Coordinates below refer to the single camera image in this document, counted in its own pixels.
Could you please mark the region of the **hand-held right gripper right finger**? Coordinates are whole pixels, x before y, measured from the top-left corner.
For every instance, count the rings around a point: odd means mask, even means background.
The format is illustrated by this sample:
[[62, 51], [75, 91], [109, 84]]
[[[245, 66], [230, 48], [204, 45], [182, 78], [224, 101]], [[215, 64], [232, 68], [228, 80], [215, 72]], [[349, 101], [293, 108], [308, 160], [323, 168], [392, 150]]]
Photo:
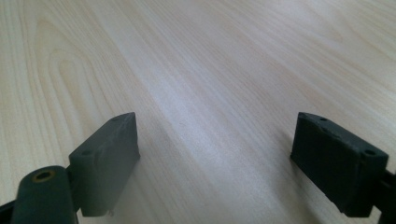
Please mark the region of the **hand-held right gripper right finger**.
[[290, 157], [346, 216], [389, 213], [389, 155], [354, 133], [301, 112]]

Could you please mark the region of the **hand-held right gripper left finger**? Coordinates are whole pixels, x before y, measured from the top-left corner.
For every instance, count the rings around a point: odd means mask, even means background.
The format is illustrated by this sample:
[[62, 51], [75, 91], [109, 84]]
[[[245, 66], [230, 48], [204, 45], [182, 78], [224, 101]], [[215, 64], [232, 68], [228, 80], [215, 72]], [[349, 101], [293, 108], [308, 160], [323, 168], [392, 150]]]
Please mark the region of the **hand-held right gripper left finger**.
[[75, 208], [84, 217], [113, 210], [139, 159], [135, 113], [107, 121], [69, 155]]

